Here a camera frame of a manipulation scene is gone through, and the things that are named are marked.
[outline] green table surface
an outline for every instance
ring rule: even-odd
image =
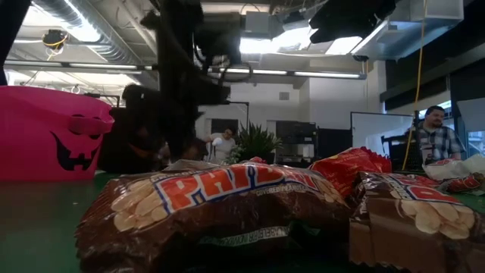
[[[74,231],[106,182],[116,174],[94,180],[56,183],[0,183],[0,272],[79,272]],[[483,198],[458,198],[485,212]],[[318,259],[285,261],[253,272],[362,272],[349,263]]]

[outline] black mouth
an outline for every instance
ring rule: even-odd
[[[52,136],[55,138],[55,143],[57,144],[57,156],[59,165],[66,171],[74,171],[74,166],[82,165],[83,171],[87,170],[92,163],[92,159],[94,158],[96,152],[98,152],[99,146],[91,151],[91,158],[86,158],[86,156],[82,153],[79,154],[77,158],[70,158],[70,154],[72,153],[66,146],[64,146],[58,136],[55,133],[52,133]]]

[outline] door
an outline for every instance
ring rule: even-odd
[[[238,120],[213,118],[211,120],[211,133],[223,133],[228,127],[231,127],[236,130],[236,132],[234,132],[234,135],[236,135],[238,125]]]

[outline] pink bucket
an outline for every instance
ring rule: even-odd
[[[93,179],[110,110],[88,96],[0,86],[0,180]]]

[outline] potted plant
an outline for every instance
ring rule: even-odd
[[[273,164],[273,150],[281,147],[281,140],[274,133],[262,130],[261,125],[249,123],[249,128],[244,128],[242,125],[241,128],[238,136],[239,145],[231,153],[232,162],[241,162],[258,156],[268,164]]]

